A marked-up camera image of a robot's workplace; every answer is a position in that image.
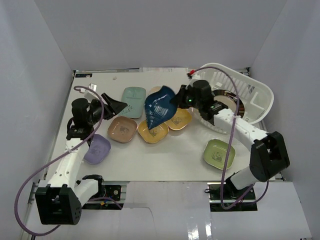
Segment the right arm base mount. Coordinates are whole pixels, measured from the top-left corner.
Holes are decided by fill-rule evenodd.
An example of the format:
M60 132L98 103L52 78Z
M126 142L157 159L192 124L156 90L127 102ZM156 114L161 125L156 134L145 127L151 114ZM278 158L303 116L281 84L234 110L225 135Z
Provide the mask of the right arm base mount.
M217 212L255 212L258 210L256 201L256 194L252 188L241 201L239 201L233 208L225 210L221 206L220 199L220 184L211 183L207 185L207 188L204 190L204 193L207 194L209 198L210 211L212 213ZM223 203L226 207L233 204L249 187L246 187L243 190L231 192L227 187L223 188Z

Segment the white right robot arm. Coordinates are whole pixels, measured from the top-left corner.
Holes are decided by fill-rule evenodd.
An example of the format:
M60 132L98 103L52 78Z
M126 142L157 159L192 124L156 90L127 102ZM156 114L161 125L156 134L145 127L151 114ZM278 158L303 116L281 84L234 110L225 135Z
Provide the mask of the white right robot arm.
M249 150L249 165L225 181L229 198L238 199L250 185L267 182L290 166L284 137L277 131L269 133L255 128L236 116L226 104L215 99L206 80L182 85L170 103L181 109L197 109L204 120L227 132Z

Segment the dark blue leaf plate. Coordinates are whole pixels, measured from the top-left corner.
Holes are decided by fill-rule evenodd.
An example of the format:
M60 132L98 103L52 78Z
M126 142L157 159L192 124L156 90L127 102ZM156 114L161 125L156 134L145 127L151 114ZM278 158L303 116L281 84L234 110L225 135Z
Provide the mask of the dark blue leaf plate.
M175 92L164 85L145 99L144 110L149 130L165 123L176 114L178 105L171 102L175 96Z

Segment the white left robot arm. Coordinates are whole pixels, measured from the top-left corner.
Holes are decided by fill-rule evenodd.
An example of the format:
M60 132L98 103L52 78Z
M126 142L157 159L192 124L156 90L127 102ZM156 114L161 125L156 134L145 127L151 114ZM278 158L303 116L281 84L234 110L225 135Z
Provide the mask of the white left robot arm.
M81 218L82 207L90 200L105 196L106 187L101 175L86 175L77 180L80 166L86 154L104 159L103 145L98 144L94 125L100 120L110 120L127 104L102 94L102 103L93 97L77 98L71 103L72 118L67 123L65 153L53 176L45 187L35 193L40 221L43 225L76 225Z

